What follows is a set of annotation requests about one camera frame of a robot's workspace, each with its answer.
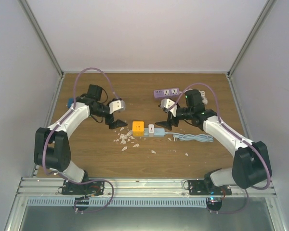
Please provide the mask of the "blue cube plug adapter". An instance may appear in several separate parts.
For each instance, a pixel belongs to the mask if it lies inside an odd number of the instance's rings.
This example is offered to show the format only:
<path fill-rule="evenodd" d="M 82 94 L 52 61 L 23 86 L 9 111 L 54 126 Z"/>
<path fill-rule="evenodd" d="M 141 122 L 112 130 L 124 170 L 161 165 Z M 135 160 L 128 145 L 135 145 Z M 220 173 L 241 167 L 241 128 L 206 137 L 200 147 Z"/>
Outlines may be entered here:
<path fill-rule="evenodd" d="M 67 108 L 69 109 L 73 107 L 73 104 L 74 104 L 74 99 L 73 98 L 68 99 Z"/>

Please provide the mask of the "purple power strip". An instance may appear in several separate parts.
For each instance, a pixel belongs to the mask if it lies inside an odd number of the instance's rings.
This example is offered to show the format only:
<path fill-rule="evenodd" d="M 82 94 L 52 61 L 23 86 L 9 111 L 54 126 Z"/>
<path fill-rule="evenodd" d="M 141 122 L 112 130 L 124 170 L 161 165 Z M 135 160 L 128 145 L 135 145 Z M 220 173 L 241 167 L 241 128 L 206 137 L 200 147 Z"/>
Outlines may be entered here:
<path fill-rule="evenodd" d="M 161 89 L 153 91 L 155 99 L 171 98 L 180 95 L 179 88 Z"/>

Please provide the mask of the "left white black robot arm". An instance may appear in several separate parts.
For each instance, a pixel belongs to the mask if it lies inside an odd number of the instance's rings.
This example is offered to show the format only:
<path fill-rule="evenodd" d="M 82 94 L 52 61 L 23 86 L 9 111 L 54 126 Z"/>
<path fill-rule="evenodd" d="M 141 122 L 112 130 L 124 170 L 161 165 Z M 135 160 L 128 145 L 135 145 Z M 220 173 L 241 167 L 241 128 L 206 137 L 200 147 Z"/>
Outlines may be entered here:
<path fill-rule="evenodd" d="M 58 121 L 47 128 L 39 128 L 35 134 L 34 163 L 73 182 L 78 194 L 87 193 L 90 183 L 85 180 L 85 170 L 71 160 L 69 138 L 73 132 L 89 117 L 94 120 L 100 117 L 109 129 L 127 126 L 126 122 L 114 119 L 115 112 L 125 110 L 125 102 L 118 98 L 102 103 L 104 91 L 98 85 L 90 85 L 87 93 L 77 97 Z"/>

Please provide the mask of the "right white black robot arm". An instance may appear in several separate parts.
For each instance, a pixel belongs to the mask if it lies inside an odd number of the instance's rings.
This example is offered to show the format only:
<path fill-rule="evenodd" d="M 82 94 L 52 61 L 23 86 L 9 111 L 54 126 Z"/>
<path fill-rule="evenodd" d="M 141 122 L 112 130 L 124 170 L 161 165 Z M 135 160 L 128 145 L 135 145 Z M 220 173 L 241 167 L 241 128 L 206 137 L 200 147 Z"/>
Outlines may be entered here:
<path fill-rule="evenodd" d="M 156 125 L 171 130 L 180 121 L 189 120 L 192 126 L 201 129 L 222 144 L 233 157 L 231 168 L 217 169 L 204 177 L 204 191 L 216 194 L 222 186 L 235 184 L 242 189 L 256 188 L 256 184 L 266 181 L 263 189 L 271 182 L 272 169 L 267 146 L 262 142 L 254 142 L 229 127 L 211 109 L 206 109 L 198 90 L 188 90 L 184 93 L 186 106 L 180 107 L 174 100 L 164 98 L 160 108 L 167 113 L 167 120 Z"/>

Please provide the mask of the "yellow plug adapter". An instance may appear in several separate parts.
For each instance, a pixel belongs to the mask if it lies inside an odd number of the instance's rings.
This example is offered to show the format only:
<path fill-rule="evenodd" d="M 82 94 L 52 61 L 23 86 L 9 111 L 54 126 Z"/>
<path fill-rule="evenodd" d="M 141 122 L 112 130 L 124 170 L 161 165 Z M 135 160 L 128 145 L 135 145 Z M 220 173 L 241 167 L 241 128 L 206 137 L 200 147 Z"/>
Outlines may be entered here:
<path fill-rule="evenodd" d="M 145 131 L 144 121 L 133 121 L 132 122 L 132 134 L 133 136 L 143 136 Z"/>

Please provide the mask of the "white plastic debris pile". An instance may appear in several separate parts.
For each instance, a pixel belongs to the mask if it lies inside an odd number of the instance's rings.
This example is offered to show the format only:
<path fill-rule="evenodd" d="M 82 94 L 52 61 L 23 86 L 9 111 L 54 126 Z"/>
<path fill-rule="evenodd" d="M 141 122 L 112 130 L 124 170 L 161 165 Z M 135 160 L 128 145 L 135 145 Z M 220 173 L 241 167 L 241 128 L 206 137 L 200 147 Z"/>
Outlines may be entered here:
<path fill-rule="evenodd" d="M 139 148 L 140 144 L 134 137 L 132 130 L 128 128 L 120 128 L 115 130 L 116 138 L 113 139 L 113 143 L 119 145 L 120 151 L 124 152 L 130 148 Z"/>

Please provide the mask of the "white usb charger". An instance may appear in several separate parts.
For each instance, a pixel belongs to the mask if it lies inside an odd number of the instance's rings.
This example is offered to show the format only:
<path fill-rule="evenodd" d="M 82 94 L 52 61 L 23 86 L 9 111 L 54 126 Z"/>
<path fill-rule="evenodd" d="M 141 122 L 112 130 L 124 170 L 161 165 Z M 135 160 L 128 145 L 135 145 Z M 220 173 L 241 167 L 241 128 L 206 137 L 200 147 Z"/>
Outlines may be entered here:
<path fill-rule="evenodd" d="M 155 134 L 155 126 L 154 126 L 154 124 L 149 124 L 148 125 L 148 136 L 154 137 L 154 134 Z"/>

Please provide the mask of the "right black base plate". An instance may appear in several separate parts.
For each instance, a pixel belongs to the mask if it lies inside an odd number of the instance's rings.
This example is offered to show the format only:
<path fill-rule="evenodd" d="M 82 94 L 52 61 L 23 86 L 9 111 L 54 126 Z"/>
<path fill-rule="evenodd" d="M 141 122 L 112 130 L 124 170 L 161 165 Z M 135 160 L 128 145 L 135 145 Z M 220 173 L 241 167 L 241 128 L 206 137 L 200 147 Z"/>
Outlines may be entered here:
<path fill-rule="evenodd" d="M 227 186 L 214 186 L 208 179 L 186 180 L 183 188 L 189 191 L 189 195 L 224 196 L 231 195 L 231 189 Z"/>

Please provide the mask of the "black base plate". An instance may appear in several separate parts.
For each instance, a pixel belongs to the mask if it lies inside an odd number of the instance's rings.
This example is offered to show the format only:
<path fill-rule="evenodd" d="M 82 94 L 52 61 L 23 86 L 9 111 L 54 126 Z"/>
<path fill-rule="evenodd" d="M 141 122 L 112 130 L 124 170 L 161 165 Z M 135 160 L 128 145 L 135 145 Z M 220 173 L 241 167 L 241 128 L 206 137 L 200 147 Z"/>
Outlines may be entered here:
<path fill-rule="evenodd" d="M 59 187 L 57 192 L 62 195 L 93 195 L 104 194 L 104 181 L 96 181 L 88 184 L 75 184 L 65 180 L 63 186 Z"/>
<path fill-rule="evenodd" d="M 186 180 L 183 188 L 189 191 L 189 195 L 224 196 L 231 195 L 231 189 L 227 186 L 214 186 L 208 179 Z"/>

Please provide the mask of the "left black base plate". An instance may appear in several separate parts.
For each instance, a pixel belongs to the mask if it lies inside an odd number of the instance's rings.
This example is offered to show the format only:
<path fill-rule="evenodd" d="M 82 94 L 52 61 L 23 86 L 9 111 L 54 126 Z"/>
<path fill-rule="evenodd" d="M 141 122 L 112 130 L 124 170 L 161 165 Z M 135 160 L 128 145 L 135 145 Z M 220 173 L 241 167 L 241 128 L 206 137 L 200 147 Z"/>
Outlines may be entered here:
<path fill-rule="evenodd" d="M 65 180 L 63 186 L 59 187 L 57 192 L 62 195 L 93 195 L 104 194 L 104 181 L 96 181 L 88 184 L 75 184 Z"/>

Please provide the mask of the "aluminium front rail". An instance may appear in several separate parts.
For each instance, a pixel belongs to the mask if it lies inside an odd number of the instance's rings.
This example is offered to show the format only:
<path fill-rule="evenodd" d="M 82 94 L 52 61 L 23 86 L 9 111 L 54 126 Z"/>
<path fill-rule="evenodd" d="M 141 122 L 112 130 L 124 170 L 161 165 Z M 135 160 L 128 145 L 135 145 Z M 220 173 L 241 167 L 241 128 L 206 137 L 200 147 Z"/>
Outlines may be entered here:
<path fill-rule="evenodd" d="M 114 197 L 131 198 L 192 198 L 192 197 L 210 197 L 201 192 L 197 195 L 190 195 L 186 190 L 188 183 L 184 179 L 107 179 L 114 186 Z M 22 178 L 20 180 L 17 196 L 64 196 L 58 193 L 58 188 L 63 186 L 64 180 L 60 178 Z M 232 194 L 226 196 L 244 198 L 245 191 L 238 186 L 228 186 Z M 250 198 L 269 197 L 276 198 L 276 192 L 271 184 L 266 190 L 260 191 L 254 188 L 248 188 L 247 192 Z M 104 194 L 101 197 L 111 196 L 111 186 L 105 182 Z"/>

